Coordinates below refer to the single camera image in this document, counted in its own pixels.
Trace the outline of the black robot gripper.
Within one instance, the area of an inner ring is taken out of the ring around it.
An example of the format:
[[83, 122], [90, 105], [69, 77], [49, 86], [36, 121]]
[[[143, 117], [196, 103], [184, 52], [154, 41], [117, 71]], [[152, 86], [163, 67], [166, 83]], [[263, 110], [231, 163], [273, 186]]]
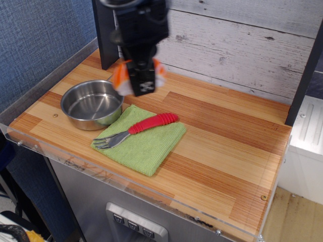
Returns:
[[140, 69], [133, 61], [148, 61], [156, 55], [157, 44], [169, 36], [169, 1], [101, 1], [114, 11], [117, 29], [111, 41], [117, 44], [127, 63], [134, 96], [155, 91], [153, 62]]

